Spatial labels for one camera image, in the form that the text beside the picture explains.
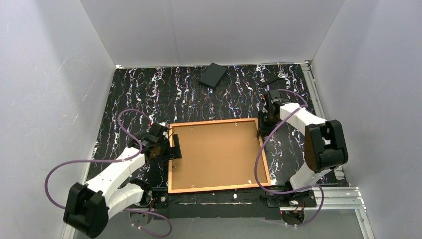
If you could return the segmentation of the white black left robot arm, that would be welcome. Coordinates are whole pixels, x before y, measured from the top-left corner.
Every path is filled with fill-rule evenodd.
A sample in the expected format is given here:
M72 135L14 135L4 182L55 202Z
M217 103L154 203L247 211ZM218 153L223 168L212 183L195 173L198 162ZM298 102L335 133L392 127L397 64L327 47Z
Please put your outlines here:
M63 221L91 239L98 237L109 220L123 210L158 216L153 206L164 204L150 183L134 178L145 164L161 163L182 157L179 136L165 123L153 123L149 131L132 136L124 151L104 171L85 184L75 183L69 190Z

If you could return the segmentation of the black square block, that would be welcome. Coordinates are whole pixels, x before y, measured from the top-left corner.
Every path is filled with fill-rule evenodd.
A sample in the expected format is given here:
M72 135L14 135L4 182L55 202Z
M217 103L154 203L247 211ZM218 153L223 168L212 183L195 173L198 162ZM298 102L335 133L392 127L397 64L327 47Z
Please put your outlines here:
M199 84L210 89L215 89L226 71L227 67L211 63L199 78Z

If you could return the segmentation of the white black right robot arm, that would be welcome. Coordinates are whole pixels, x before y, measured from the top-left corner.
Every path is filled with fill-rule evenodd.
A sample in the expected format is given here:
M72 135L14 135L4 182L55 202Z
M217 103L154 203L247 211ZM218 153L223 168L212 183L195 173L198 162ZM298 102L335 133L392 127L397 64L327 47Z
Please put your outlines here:
M256 136L263 143L256 156L263 157L268 140L285 123L293 126L304 137L304 163L287 182L287 190L269 190L259 181L258 186L275 195L287 195L310 190L325 174L348 162L348 151L342 124L338 120L326 120L307 110L307 101L293 93L302 104L284 99L282 90L270 90L263 95L264 106L258 113Z

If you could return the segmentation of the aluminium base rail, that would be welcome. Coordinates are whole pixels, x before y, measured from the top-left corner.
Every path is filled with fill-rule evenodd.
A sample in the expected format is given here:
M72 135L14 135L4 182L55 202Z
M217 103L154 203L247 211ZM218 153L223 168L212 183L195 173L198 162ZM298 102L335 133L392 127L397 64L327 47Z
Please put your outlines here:
M354 210L364 238L373 238L358 187L315 187L296 196L274 195L258 188L168 194L152 188L140 208L177 218L265 218L292 226L306 222L306 210Z

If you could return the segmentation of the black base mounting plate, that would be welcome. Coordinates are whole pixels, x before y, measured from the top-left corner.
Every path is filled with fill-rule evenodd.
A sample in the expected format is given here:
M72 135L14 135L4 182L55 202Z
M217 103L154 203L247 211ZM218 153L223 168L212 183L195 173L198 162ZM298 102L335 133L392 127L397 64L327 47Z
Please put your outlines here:
M265 218L279 220L282 211L303 212L317 206L313 191L299 196L273 195L260 188L170 194L151 188L153 209L170 219Z

